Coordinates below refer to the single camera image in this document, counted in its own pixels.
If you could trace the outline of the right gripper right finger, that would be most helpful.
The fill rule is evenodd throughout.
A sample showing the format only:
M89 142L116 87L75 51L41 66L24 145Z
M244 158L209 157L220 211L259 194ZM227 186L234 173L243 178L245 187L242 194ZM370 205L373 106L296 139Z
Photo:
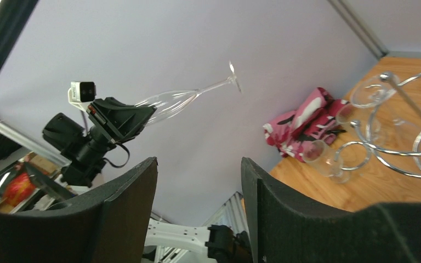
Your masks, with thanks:
M421 203L337 209L248 157L241 184L254 262L421 262Z

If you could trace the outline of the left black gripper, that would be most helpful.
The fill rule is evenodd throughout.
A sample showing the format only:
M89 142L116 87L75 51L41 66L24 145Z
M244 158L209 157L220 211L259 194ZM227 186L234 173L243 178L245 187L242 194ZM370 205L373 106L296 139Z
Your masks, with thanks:
M95 99L87 107L88 117L94 123L89 135L106 151L111 151L117 143L138 136L155 111L153 106L127 105L113 97Z

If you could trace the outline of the clear wine glass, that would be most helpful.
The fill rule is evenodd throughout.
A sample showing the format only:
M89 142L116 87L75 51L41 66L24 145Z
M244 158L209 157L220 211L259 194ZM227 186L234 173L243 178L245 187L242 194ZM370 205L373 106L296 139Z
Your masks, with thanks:
M350 102L365 114L361 119L361 131L366 134L366 128L369 127L372 143L409 151L419 128L392 105L391 98L395 93L389 83L376 75L353 89Z
M359 108L345 104L336 114L337 122L344 128L351 128L351 122L359 118Z
M146 98L143 101L136 103L134 106L153 106L156 109L146 124L146 126L148 126L176 116L203 93L222 86L228 84L233 85L242 93L242 88L236 76L235 67L231 61L229 61L229 69L231 74L220 82L194 90L171 90L162 92Z
M343 159L322 140L313 141L305 146L301 157L305 163L336 184L344 184L351 177L350 171L343 170Z

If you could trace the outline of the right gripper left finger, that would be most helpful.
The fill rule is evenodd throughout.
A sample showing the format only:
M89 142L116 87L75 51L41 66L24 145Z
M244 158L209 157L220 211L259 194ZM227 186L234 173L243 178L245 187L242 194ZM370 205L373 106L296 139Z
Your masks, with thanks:
M0 262L140 262L157 166L149 157L45 211L0 213Z

